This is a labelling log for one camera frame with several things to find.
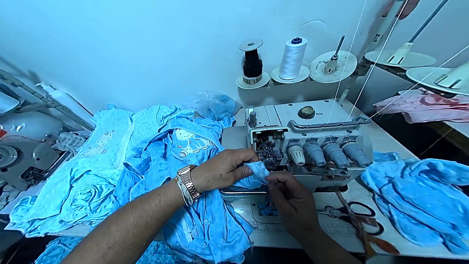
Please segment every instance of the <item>scissors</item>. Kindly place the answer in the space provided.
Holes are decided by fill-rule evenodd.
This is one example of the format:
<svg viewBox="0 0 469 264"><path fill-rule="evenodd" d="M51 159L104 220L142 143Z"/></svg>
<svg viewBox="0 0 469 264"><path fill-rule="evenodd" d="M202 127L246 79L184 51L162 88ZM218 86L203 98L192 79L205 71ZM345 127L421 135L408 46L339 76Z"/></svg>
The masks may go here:
<svg viewBox="0 0 469 264"><path fill-rule="evenodd" d="M360 216L360 217L364 217L364 218L372 218L372 217L376 216L375 210L373 210L368 205L366 205L364 203L361 203L361 202L349 202L348 206L350 207L352 204L364 207L365 209L367 209L369 211L369 213L357 213L357 212L353 211L353 213L356 216ZM324 207L324 209L316 210L316 212L318 212L319 214L328 215L330 218L338 218L340 220L346 221L347 223L350 223L350 224L353 225L352 220L350 219L350 215L348 214L347 208L345 208L345 207L341 207L341 208L336 209L333 206L326 205ZM377 227L379 228L379 230L376 231L376 232L373 232L373 233L370 233L370 232L367 232L367 231L366 232L368 234L374 235L374 236L381 235L384 232L383 225L381 223L379 223L378 221L374 221L374 222L376 222L376 224L378 225Z"/></svg>

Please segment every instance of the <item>overlock sewing machine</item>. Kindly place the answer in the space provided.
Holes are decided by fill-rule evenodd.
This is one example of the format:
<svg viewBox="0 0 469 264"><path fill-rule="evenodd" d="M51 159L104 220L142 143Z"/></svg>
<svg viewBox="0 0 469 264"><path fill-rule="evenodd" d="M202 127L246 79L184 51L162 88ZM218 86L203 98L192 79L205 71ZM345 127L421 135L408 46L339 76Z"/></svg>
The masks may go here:
<svg viewBox="0 0 469 264"><path fill-rule="evenodd" d="M346 186L373 161L371 141L360 131L366 116L351 118L334 99L249 107L245 124L226 128L222 146L254 148L269 171L289 171L311 192ZM225 200L268 194L265 186L221 190Z"/></svg>

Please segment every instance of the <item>wall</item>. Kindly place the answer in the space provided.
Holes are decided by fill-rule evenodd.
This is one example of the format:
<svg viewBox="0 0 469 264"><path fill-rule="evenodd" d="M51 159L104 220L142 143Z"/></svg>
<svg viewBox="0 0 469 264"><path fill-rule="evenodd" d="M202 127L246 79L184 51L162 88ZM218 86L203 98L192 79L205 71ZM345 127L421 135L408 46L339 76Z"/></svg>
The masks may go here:
<svg viewBox="0 0 469 264"><path fill-rule="evenodd" d="M309 100L318 94L331 97L337 84L238 89L235 80L243 60L239 45L249 38L262 38L259 53L268 73L280 64L285 41L297 35L309 39L306 62L335 49L341 35L346 35L343 49L348 50L364 1L5 1L0 16L0 68L30 83L35 73L92 112L105 109L107 103L132 111L180 103L207 89L255 105ZM389 47L409 39L439 0L421 2L409 18L399 22ZM363 48L386 3L367 1L354 54ZM451 0L445 7L448 10L443 10L443 22L452 25L457 17L465 17L458 5L467 4ZM439 62L463 45L459 40L446 43L444 38L432 37L432 32L442 28L432 23L417 39L437 39L435 45L416 44L416 50L428 51ZM455 32L442 32L455 39ZM364 90L360 107L392 95L403 85L389 76L392 81L383 82L385 73L374 78L378 70ZM361 89L363 79L356 90ZM356 97L356 91L350 96Z"/></svg>

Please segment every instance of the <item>metal watch strap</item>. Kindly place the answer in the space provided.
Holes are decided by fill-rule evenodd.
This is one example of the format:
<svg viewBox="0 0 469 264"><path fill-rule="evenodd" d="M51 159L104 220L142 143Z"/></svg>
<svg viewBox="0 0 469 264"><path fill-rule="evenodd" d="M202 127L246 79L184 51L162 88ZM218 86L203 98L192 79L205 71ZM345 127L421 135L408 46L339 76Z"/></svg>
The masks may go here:
<svg viewBox="0 0 469 264"><path fill-rule="evenodd" d="M195 168L194 165L187 165L184 168L177 171L177 174L181 178L182 183L186 186L189 191L190 197L195 200L200 197L200 193L194 187L192 178L190 177L190 171Z"/></svg>

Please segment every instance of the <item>black thread spool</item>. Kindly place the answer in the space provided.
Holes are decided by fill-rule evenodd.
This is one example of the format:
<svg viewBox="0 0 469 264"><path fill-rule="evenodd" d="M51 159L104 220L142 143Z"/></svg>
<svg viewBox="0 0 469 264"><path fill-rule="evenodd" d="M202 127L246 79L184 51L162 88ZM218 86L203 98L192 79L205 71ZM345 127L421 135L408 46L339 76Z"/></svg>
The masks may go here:
<svg viewBox="0 0 469 264"><path fill-rule="evenodd" d="M262 79L262 60L259 59L257 49L262 46L262 39L249 40L239 47L244 51L244 65L242 67L243 81L253 85Z"/></svg>

